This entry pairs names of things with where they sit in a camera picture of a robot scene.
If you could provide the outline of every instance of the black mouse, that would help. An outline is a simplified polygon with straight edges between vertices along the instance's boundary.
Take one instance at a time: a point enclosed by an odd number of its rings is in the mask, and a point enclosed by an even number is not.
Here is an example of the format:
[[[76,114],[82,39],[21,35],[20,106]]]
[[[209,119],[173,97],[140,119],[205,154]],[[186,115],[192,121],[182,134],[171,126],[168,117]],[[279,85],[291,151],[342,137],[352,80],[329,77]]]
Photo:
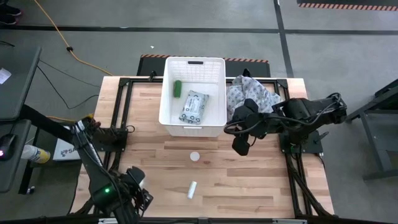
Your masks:
[[[0,138],[0,161],[9,160],[14,155],[14,149],[11,147],[15,140],[15,134],[6,134]]]

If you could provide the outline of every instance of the green object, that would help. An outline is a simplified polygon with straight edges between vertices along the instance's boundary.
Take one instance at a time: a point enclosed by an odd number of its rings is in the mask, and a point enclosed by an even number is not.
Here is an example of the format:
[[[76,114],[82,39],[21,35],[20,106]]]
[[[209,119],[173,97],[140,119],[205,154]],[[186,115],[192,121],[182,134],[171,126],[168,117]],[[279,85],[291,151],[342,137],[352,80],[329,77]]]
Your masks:
[[[181,87],[182,82],[180,80],[176,80],[174,82],[174,97],[179,98],[181,96]]]

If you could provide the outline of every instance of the white tube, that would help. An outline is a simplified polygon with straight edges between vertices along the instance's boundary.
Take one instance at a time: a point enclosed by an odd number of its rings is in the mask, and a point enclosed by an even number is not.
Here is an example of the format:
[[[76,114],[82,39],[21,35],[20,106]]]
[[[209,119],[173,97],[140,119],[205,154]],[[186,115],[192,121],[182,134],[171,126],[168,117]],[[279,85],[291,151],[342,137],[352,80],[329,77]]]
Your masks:
[[[193,194],[195,193],[195,189],[197,188],[197,184],[195,181],[192,181],[191,186],[189,186],[189,191],[188,191],[188,198],[192,199]]]

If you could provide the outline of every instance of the wooden table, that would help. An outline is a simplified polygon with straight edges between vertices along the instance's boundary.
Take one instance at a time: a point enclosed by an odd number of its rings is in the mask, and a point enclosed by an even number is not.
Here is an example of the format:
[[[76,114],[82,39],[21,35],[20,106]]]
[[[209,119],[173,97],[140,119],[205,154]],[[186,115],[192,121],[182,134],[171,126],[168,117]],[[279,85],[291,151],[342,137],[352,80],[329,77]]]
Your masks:
[[[104,77],[95,110],[95,120],[102,127],[110,126],[119,78]],[[287,81],[291,98],[307,97],[303,79]],[[161,89],[159,83],[134,84],[127,125],[134,125],[136,131],[129,135],[119,169],[125,172],[128,167],[137,166],[145,172],[144,188],[154,196],[146,217],[294,217],[285,157],[276,134],[257,140],[246,157],[231,148],[234,136],[224,133],[218,138],[172,137],[159,123]],[[190,160],[192,151],[200,153],[198,162]],[[303,164],[308,187],[333,213],[321,161],[304,154]],[[82,166],[72,212],[89,199],[89,181]],[[194,197],[188,199],[191,181],[198,185]],[[298,195],[304,211],[301,191]]]

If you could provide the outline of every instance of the metal stand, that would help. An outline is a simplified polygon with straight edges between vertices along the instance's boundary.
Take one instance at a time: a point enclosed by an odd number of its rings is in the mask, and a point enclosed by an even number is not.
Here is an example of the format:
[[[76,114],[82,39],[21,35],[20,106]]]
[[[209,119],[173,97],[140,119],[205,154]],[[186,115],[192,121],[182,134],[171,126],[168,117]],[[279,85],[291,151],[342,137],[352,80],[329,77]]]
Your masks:
[[[388,151],[398,152],[396,149],[397,126],[394,121],[398,118],[398,80],[388,84],[374,94],[375,98],[354,113],[348,115],[346,122],[351,123],[356,118],[361,118],[363,127],[371,145],[379,172],[364,175],[364,180],[397,177],[398,169],[393,169]],[[393,116],[390,121],[384,121],[381,129],[372,127],[370,116],[386,118]]]

